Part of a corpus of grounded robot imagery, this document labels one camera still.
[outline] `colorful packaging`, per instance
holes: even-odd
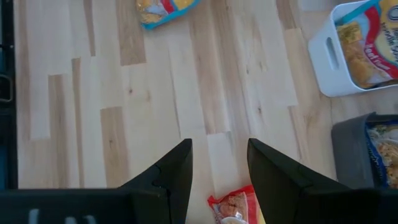
[[[153,29],[165,22],[182,16],[200,0],[136,0],[142,25]]]
[[[220,199],[211,196],[207,202],[218,224],[258,224],[259,206],[252,185]]]
[[[370,0],[336,25],[357,86],[398,83],[398,0]]]
[[[381,187],[398,189],[398,121],[368,123],[366,136]]]

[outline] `white storage bin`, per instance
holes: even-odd
[[[349,74],[343,49],[338,38],[335,21],[352,12],[367,1],[352,2],[336,6],[323,27],[308,43],[308,50],[317,76],[320,90],[329,97],[380,90],[398,85],[365,90],[354,84]]]

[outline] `wooden floor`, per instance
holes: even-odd
[[[14,0],[20,187],[117,187],[184,138],[188,223],[250,183],[250,137],[335,178],[332,125],[398,112],[398,89],[322,95],[307,40],[328,11],[303,1],[202,0],[146,31],[133,0]]]

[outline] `plastic wrapper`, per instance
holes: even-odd
[[[398,83],[398,0],[370,0],[336,26],[357,86],[375,88]]]
[[[398,189],[398,121],[368,123],[366,135],[381,187]]]
[[[136,0],[142,26],[153,29],[195,7],[200,0]]]
[[[219,199],[211,196],[207,201],[213,209],[218,224],[259,223],[259,206],[252,185]]]

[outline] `yellow snack bag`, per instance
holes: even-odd
[[[136,0],[141,23],[153,29],[165,22],[182,16],[195,7],[200,0]]]
[[[398,81],[398,0],[365,5],[337,26],[351,78],[361,88],[393,84]]]

